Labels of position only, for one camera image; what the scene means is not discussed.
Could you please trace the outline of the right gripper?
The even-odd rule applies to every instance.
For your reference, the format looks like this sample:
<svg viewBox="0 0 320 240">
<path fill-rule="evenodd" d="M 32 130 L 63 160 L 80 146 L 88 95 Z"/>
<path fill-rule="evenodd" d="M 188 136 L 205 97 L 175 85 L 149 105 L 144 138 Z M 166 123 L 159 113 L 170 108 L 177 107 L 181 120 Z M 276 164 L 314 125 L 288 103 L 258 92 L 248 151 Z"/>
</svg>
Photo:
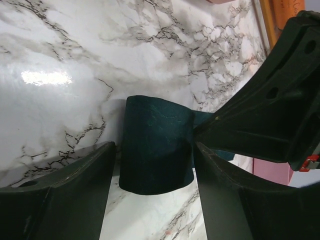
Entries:
<svg viewBox="0 0 320 240">
<path fill-rule="evenodd" d="M 299 171 L 320 143 L 319 67 L 320 14 L 303 10 L 287 21 L 248 83 L 195 128 L 195 141 L 213 150 L 288 162 Z"/>
</svg>

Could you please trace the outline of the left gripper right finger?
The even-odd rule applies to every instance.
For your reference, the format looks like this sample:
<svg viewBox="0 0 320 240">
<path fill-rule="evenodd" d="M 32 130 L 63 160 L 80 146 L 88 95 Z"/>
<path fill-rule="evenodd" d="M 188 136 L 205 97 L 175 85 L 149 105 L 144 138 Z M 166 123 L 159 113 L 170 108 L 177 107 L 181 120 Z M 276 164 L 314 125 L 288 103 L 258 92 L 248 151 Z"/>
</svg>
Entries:
<svg viewBox="0 0 320 240">
<path fill-rule="evenodd" d="M 194 164 L 208 239 L 319 239 L 319 183 L 296 188 L 260 178 L 202 143 Z"/>
</svg>

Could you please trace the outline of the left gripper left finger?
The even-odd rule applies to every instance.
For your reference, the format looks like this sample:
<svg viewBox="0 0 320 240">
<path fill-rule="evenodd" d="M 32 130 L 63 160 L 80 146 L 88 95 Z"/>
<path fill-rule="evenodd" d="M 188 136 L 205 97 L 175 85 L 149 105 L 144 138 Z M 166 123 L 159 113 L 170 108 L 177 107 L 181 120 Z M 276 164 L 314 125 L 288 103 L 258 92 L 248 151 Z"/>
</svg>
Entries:
<svg viewBox="0 0 320 240">
<path fill-rule="evenodd" d="M 110 141 L 50 174 L 0 189 L 2 240 L 98 240 L 116 161 Z"/>
</svg>

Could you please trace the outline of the dark green tie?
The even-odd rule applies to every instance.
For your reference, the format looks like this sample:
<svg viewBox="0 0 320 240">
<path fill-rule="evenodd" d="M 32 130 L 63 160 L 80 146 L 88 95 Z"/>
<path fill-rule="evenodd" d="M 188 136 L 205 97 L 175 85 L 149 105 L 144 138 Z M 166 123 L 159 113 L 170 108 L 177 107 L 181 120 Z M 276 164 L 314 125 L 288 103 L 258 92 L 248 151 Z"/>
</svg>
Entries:
<svg viewBox="0 0 320 240">
<path fill-rule="evenodd" d="M 119 187 L 137 195 L 169 193 L 194 180 L 194 129 L 212 116 L 163 98 L 126 99 Z"/>
</svg>

